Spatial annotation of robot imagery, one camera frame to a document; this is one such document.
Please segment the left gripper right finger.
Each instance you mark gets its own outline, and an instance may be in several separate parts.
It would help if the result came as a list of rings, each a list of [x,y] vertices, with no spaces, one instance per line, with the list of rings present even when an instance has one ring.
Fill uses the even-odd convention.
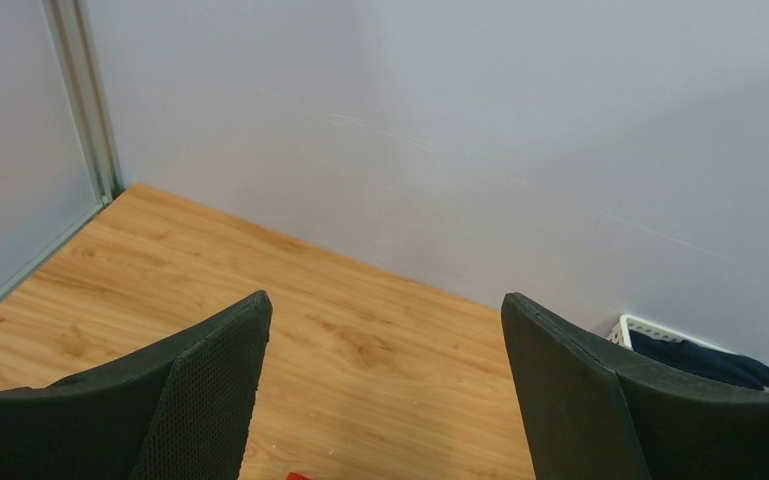
[[[769,479],[769,393],[664,365],[523,294],[501,324],[540,479]]]

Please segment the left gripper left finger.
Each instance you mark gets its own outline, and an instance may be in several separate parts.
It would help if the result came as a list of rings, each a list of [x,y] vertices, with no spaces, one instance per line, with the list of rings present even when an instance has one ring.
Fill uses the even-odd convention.
[[[44,388],[0,391],[0,479],[235,479],[269,341],[258,291]]]

